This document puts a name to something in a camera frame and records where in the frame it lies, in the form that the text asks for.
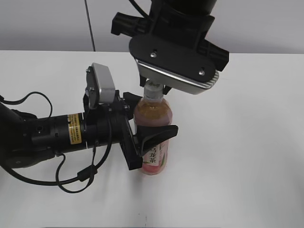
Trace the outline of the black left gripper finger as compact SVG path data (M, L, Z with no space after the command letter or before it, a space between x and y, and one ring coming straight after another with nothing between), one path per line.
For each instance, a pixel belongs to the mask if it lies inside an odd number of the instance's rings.
M144 156L150 149L165 142L178 134L178 126L166 125L159 127L137 126L137 149Z
M142 98L142 96L138 96L130 92L123 93L124 110L126 111L128 119L133 119L135 108Z

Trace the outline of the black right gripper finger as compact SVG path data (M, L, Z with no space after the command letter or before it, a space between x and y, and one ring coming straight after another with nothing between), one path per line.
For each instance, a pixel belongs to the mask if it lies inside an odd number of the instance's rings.
M144 87L146 84L147 78L140 75L140 87Z
M171 90L171 87L165 85L164 88L163 88L163 90L162 90L162 93L164 95L167 95L170 92L170 90Z

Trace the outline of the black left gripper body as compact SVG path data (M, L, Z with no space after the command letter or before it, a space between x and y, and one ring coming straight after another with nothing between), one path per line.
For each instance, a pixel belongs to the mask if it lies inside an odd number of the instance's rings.
M140 169L143 158L138 154L136 143L133 141L133 132L124 110L124 99L116 90L114 101L111 104L100 104L96 109L89 109L88 98L83 97L85 112L84 132L82 137L88 148L106 145L106 152L100 162L95 165L99 169L107 159L112 144L120 144L129 170Z

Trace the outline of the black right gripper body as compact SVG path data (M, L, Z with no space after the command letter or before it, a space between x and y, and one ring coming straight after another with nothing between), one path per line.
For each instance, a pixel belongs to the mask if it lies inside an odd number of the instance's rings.
M130 54L138 60L185 76L222 71L229 52L206 40L214 22L213 4L153 4L149 18L118 12L111 33L131 37Z

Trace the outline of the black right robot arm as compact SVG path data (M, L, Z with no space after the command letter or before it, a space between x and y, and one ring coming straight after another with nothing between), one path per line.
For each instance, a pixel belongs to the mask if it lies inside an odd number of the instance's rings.
M117 13L111 32L130 37L140 86L148 80L197 95L211 89L229 61L229 52L206 40L214 22L213 0L153 0L138 17Z

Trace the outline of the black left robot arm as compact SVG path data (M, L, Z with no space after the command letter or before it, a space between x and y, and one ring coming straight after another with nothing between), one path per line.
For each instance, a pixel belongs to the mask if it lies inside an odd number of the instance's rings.
M52 159L60 153L118 143L128 169L142 167L143 156L154 146L177 135L178 127L140 126L133 133L129 121L141 97L115 94L113 102L89 107L83 98L84 112L38 118L9 109L11 101L0 101L0 147L9 167L26 168Z

